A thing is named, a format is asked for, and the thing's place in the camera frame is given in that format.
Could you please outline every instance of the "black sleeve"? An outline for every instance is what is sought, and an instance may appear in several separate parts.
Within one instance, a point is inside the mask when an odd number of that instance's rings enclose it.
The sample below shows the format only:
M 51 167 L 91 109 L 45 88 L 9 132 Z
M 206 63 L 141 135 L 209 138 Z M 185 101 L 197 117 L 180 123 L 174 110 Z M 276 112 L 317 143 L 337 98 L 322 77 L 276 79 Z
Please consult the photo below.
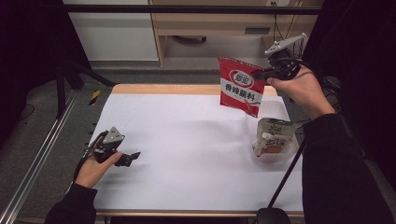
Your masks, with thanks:
M 50 209 L 45 224 L 94 224 L 96 193 L 96 189 L 73 184 L 64 199 Z
M 304 127 L 303 205 L 307 224 L 394 224 L 375 180 L 341 116 Z

